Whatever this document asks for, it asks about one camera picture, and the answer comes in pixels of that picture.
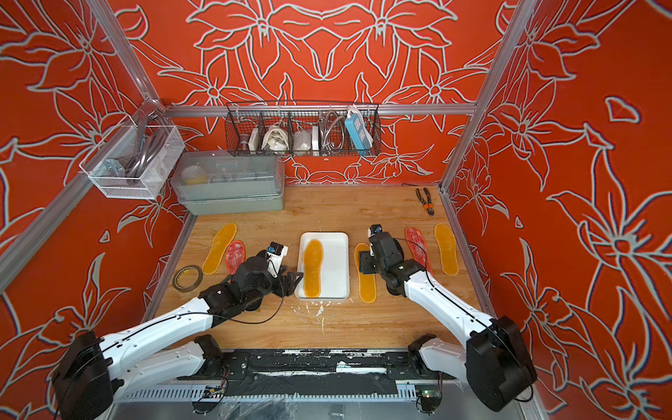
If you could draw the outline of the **blue white power strip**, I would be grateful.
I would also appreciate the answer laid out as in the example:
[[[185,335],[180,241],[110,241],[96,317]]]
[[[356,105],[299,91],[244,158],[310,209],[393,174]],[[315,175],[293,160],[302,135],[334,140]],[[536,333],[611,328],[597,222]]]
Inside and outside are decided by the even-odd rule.
[[[353,143],[353,147],[360,156],[369,155],[374,140],[367,128],[365,119],[355,106],[346,110],[345,126]]]

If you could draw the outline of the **brown tape roll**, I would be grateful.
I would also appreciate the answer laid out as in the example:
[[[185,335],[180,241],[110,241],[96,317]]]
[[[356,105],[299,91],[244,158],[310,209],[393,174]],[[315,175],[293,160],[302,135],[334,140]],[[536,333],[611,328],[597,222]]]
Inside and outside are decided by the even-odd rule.
[[[203,281],[204,273],[198,265],[187,265],[173,276],[173,288],[177,292],[187,293],[197,290]]]

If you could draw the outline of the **grey green lidded storage box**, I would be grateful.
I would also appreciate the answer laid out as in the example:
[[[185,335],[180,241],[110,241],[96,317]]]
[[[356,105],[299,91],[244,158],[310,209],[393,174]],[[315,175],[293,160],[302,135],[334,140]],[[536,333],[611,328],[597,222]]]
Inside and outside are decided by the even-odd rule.
[[[180,158],[171,188],[197,216],[279,211],[285,208],[285,165],[276,156],[189,152]]]

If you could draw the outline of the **red insole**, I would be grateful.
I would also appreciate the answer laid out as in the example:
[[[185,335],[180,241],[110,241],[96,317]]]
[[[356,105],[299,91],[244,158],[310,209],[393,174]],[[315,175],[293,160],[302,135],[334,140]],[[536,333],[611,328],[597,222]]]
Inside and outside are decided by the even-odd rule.
[[[409,227],[405,229],[404,238],[411,250],[413,258],[432,274],[432,267],[427,254],[428,246],[422,232],[415,227]]]
[[[229,244],[225,254],[225,264],[229,275],[236,274],[241,264],[246,260],[246,248],[242,241],[234,240]]]

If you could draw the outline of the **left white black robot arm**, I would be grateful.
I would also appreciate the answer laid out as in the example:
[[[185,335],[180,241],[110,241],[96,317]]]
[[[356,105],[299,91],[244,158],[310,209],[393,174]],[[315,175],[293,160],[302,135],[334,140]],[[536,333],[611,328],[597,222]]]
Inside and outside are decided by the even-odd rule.
[[[255,311],[270,294],[294,294],[304,275],[287,271],[282,260],[262,252],[155,320],[103,337],[84,332],[52,376],[57,417],[96,419],[137,390],[173,378],[222,375],[224,354],[208,330]]]

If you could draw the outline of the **orange black pliers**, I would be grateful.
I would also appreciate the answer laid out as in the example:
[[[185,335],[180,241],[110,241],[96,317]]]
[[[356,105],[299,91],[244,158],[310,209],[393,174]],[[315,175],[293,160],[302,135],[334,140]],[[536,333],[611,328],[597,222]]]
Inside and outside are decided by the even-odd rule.
[[[432,196],[427,187],[424,187],[423,189],[417,188],[416,197],[418,197],[418,200],[420,201],[421,205],[423,206],[423,209],[428,215],[430,216],[435,215]]]

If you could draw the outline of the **white plastic storage tray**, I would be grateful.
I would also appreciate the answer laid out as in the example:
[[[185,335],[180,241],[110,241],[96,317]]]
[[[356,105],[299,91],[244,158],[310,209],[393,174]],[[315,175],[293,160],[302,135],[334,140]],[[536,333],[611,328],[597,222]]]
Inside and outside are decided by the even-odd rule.
[[[307,299],[304,294],[303,278],[297,286],[295,296],[305,301],[343,301],[347,299],[350,294],[348,236],[343,232],[306,232],[302,234],[297,268],[303,273],[303,254],[307,243],[312,239],[319,240],[324,248],[321,293],[316,299]]]

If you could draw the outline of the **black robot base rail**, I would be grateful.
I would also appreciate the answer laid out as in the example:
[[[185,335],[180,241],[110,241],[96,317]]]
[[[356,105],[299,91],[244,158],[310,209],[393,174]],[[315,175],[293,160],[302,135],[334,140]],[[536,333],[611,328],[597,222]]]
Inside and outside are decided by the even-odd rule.
[[[179,385],[227,386],[226,395],[392,396],[399,385],[436,388],[453,379],[418,367],[405,349],[238,349],[207,362]]]

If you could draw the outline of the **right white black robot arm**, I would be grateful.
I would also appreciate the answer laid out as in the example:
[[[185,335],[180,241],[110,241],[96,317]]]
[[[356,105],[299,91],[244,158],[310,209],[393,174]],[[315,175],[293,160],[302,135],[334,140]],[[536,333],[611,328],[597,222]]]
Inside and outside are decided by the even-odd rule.
[[[359,271],[379,275],[388,292],[421,306],[455,337],[462,350],[432,334],[409,351],[420,366],[465,383],[491,411],[501,411],[525,390],[532,391],[537,371],[516,322],[475,309],[436,280],[426,267],[404,256],[399,240],[383,227],[369,228],[369,250],[358,254]]]

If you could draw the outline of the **clear plastic wall bin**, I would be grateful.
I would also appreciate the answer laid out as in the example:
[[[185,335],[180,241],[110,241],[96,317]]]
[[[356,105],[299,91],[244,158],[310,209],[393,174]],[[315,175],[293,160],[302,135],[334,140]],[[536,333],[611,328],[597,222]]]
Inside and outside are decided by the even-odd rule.
[[[177,126],[124,117],[80,162],[80,170],[110,199],[159,197],[186,146]]]

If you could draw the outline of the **yellow insole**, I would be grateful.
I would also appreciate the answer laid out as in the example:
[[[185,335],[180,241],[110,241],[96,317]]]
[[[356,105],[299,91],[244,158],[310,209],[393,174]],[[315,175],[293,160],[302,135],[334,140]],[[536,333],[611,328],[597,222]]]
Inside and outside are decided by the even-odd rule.
[[[365,243],[358,243],[355,246],[353,258],[355,259],[355,267],[359,281],[359,297],[363,303],[373,304],[377,298],[376,278],[373,274],[361,273],[363,265],[360,262],[360,253],[362,251],[369,252],[369,246]]]
[[[321,269],[324,260],[324,248],[319,240],[312,239],[304,249],[304,295],[307,299],[316,299],[321,293]]]
[[[447,276],[457,276],[460,267],[457,256],[457,242],[452,229],[444,223],[439,223],[435,226],[434,236],[439,247],[442,271]]]
[[[229,245],[236,237],[237,231],[238,228],[235,223],[228,223],[215,234],[208,256],[201,266],[205,275],[213,275],[218,271]]]

